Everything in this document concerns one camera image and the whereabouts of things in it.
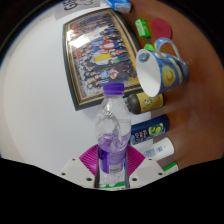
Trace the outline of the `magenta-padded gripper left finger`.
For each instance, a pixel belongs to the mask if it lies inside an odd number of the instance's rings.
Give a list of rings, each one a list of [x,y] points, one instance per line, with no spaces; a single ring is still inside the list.
[[[59,176],[84,188],[99,186],[98,146],[94,145],[78,158],[71,158]]]

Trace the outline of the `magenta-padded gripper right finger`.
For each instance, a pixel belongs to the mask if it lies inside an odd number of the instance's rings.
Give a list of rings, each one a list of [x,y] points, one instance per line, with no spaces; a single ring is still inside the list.
[[[125,187],[140,188],[164,176],[160,165],[151,157],[143,156],[132,146],[127,146]]]

